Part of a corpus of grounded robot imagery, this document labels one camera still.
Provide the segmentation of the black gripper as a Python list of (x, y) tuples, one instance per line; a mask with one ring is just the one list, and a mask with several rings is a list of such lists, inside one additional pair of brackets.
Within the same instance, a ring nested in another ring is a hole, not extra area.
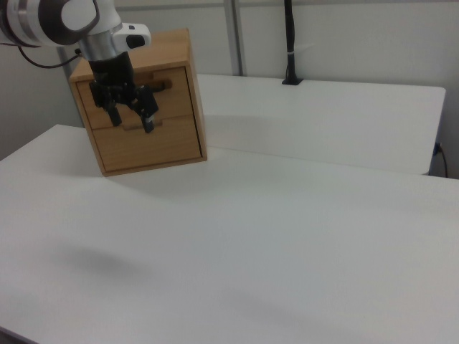
[(90, 90), (95, 105), (105, 108), (112, 125), (117, 127), (121, 124), (115, 104), (124, 104), (138, 114), (145, 133), (151, 133), (155, 128), (158, 105), (148, 85), (136, 86), (129, 54), (123, 52), (111, 59), (89, 61), (89, 65), (94, 76)]

